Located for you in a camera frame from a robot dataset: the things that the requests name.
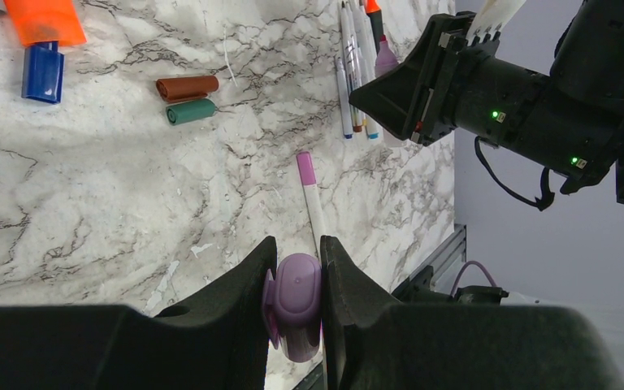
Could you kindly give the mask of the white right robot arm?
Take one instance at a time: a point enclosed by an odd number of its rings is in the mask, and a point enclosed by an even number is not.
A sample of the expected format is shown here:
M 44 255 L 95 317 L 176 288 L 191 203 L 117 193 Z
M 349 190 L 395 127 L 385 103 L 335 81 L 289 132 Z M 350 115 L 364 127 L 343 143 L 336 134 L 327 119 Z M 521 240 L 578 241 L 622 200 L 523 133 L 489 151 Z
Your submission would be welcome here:
M 553 203 L 552 172 L 570 195 L 614 169 L 624 205 L 624 1 L 583 2 L 548 74 L 496 57 L 520 6 L 433 15 L 405 60 L 354 90 L 350 104 L 402 141 L 428 146 L 462 128 L 540 164 L 537 210 Z

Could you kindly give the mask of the teal cap white marker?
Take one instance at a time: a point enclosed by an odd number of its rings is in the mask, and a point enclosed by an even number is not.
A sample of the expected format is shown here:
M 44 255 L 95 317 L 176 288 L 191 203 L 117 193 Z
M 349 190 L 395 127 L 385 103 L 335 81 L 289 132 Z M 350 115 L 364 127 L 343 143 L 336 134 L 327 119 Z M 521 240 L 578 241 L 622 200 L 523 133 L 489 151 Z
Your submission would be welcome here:
M 359 61 L 361 86 L 364 86 L 370 80 L 369 67 L 365 59 L 365 51 L 363 48 L 364 34 L 362 33 L 361 20 L 359 19 L 359 1 L 348 1 L 350 19 L 353 23 L 354 37 L 356 41 L 356 51 Z M 371 141 L 377 141 L 379 139 L 379 128 L 377 123 L 366 116 L 366 134 Z

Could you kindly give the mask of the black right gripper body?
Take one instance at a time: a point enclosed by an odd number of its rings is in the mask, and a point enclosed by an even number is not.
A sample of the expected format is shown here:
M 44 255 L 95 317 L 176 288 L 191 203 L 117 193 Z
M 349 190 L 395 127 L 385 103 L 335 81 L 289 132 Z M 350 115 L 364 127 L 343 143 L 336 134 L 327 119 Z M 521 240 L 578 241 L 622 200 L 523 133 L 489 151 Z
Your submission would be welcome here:
M 499 144 L 506 125 L 506 63 L 496 57 L 498 32 L 467 39 L 476 13 L 434 15 L 409 55 L 417 66 L 409 139 L 430 145 L 456 128 Z

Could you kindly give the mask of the blue cap white marker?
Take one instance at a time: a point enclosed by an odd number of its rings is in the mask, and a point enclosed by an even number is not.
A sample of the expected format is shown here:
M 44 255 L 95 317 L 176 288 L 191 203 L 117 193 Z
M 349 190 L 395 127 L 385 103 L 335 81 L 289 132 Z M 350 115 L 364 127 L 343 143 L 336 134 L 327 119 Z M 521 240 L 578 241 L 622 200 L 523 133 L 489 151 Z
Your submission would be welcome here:
M 349 92 L 345 74 L 345 67 L 340 56 L 334 59 L 336 67 L 336 83 L 340 101 L 340 116 L 343 136 L 346 140 L 353 138 L 353 122 L 349 105 Z

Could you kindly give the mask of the green cap white marker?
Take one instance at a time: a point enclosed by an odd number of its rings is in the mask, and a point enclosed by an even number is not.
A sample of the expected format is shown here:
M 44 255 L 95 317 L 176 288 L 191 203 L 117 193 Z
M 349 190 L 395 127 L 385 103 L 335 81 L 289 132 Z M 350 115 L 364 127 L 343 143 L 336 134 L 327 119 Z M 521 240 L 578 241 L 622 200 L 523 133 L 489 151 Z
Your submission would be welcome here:
M 358 87 L 356 79 L 356 67 L 354 63 L 354 44 L 353 35 L 350 26 L 348 8 L 345 1 L 340 2 L 340 28 L 342 35 L 342 50 L 344 59 L 344 68 L 347 76 L 348 96 Z M 351 117 L 353 121 L 353 131 L 360 133 L 364 131 L 364 123 L 361 112 L 354 106 L 350 106 Z

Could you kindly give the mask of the purple highlighter cap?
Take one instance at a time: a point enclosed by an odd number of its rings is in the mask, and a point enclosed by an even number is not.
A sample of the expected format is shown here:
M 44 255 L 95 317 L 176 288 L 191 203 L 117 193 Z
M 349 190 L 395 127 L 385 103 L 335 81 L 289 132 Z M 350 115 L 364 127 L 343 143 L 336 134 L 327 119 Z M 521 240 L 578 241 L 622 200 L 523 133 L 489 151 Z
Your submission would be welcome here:
M 291 362 L 311 360 L 321 335 L 322 270 L 319 260 L 294 253 L 267 271 L 262 292 L 262 317 L 269 340 Z

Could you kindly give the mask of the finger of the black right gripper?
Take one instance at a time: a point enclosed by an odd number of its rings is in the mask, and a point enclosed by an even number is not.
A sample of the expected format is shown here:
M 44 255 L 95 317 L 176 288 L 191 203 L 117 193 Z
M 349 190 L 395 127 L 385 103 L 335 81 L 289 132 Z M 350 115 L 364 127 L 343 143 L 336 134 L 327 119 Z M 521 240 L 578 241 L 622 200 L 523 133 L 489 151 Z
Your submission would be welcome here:
M 420 137 L 425 110 L 436 91 L 439 51 L 436 34 L 425 32 L 408 57 L 398 60 L 398 67 L 355 89 L 349 103 L 398 140 Z

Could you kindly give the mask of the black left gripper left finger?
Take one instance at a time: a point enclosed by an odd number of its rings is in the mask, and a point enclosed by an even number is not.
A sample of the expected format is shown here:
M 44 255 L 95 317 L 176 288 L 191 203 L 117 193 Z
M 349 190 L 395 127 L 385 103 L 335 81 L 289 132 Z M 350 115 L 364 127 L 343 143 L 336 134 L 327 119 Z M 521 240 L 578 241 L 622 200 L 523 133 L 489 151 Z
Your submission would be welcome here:
M 0 389 L 261 389 L 265 238 L 154 317 L 126 305 L 0 306 Z

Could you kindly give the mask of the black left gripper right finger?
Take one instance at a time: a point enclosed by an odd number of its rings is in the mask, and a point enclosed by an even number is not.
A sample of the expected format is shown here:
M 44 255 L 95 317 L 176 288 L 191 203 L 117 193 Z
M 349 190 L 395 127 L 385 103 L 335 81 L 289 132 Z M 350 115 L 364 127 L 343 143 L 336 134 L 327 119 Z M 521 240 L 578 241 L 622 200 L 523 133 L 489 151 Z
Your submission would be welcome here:
M 553 306 L 404 303 L 320 241 L 328 389 L 623 389 L 598 331 Z

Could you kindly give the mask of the orange cap black highlighter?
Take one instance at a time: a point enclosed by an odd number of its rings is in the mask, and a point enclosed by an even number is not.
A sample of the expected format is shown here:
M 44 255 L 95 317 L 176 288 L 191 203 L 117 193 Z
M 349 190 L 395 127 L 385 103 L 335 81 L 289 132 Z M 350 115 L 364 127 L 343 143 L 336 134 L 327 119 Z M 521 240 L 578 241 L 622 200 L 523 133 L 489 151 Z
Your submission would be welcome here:
M 382 9 L 376 0 L 366 0 L 363 4 L 366 15 L 370 20 L 376 52 L 379 53 L 380 42 L 385 38 Z

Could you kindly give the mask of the pink highlighter pen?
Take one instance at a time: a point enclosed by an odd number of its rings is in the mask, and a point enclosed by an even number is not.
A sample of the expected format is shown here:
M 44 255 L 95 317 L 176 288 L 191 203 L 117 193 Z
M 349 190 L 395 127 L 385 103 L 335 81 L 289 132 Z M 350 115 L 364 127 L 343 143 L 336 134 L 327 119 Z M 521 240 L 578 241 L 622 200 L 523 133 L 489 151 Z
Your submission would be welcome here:
M 384 76 L 398 66 L 399 61 L 391 50 L 387 37 L 383 35 L 379 39 L 379 50 L 375 60 L 375 77 Z

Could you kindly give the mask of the pink cap white marker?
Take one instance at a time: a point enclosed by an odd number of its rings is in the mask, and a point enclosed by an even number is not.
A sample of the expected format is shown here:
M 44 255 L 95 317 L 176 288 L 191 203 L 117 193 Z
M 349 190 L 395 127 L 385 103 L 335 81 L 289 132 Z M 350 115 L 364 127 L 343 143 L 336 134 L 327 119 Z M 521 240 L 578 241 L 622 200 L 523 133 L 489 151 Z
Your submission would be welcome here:
M 321 258 L 321 238 L 326 232 L 326 221 L 319 196 L 313 159 L 309 151 L 300 152 L 297 154 L 296 159 L 317 256 Z

